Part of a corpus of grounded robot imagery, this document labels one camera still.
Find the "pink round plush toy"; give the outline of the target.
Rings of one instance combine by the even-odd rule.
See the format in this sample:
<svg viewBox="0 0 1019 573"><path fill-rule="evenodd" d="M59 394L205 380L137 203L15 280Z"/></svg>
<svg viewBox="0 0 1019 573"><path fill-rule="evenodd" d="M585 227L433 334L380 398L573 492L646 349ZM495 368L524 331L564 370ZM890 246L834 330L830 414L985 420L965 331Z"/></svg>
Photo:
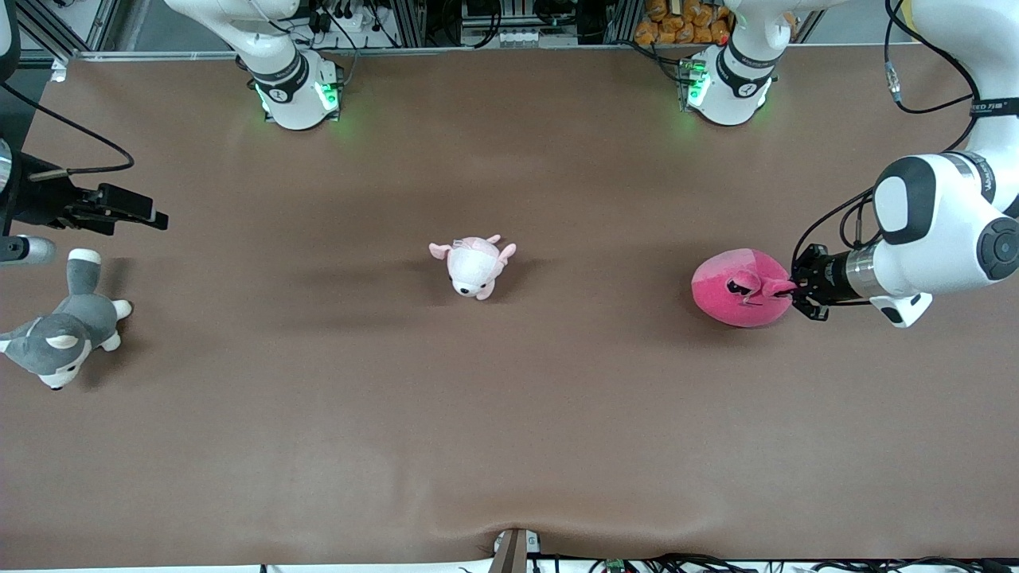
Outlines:
<svg viewBox="0 0 1019 573"><path fill-rule="evenodd" d="M777 322L796 283L764 251L735 249L705 260L693 273L693 301L709 317L739 329Z"/></svg>

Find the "grey white plush husky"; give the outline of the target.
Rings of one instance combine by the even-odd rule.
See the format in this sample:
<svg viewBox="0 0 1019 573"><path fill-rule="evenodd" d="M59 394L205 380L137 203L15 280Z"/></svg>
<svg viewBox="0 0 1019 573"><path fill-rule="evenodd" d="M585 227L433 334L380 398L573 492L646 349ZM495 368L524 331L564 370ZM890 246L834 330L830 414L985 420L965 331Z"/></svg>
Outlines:
<svg viewBox="0 0 1019 573"><path fill-rule="evenodd" d="M0 333L0 354L37 375L48 388L65 388L81 374L95 349L112 352L121 345L118 322L132 313L130 301L99 294L102 257L92 249L73 249L66 265L67 297L46 315Z"/></svg>

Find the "orange packaged items pile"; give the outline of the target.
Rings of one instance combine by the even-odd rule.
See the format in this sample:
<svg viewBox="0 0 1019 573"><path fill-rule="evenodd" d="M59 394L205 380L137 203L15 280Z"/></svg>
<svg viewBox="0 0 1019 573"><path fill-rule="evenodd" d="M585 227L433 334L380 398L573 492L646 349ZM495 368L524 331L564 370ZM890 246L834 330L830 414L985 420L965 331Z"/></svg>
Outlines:
<svg viewBox="0 0 1019 573"><path fill-rule="evenodd" d="M641 46L725 45L736 22L723 0L641 0L641 7L633 36Z"/></svg>

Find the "white pink plush puppy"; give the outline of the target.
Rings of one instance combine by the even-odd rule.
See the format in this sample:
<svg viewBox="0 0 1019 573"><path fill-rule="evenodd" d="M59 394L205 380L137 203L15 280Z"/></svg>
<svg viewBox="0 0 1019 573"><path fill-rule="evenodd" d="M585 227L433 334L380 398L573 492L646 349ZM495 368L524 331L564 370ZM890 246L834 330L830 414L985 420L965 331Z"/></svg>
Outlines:
<svg viewBox="0 0 1019 573"><path fill-rule="evenodd" d="M452 240L451 244L430 243L428 250L432 257L444 261L455 293L484 301L494 293L496 279L517 251L517 245L512 243L500 248L500 235L469 236Z"/></svg>

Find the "white power strip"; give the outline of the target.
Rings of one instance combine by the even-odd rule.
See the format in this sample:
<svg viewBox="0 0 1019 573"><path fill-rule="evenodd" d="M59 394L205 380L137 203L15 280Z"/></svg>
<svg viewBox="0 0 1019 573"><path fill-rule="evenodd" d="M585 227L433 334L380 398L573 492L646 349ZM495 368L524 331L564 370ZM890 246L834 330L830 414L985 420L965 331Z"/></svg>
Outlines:
<svg viewBox="0 0 1019 573"><path fill-rule="evenodd" d="M560 44L560 40L572 38L560 35L561 29L554 28L514 28L502 29L496 37L496 44L502 49L542 49Z"/></svg>

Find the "aluminium frame struts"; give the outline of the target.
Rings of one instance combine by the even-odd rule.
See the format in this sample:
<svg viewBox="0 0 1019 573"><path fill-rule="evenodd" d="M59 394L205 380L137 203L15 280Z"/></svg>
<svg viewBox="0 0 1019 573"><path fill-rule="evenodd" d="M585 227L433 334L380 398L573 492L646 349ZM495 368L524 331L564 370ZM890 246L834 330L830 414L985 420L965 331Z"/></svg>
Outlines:
<svg viewBox="0 0 1019 573"><path fill-rule="evenodd" d="M22 35L52 54L97 51L123 0L12 0Z"/></svg>

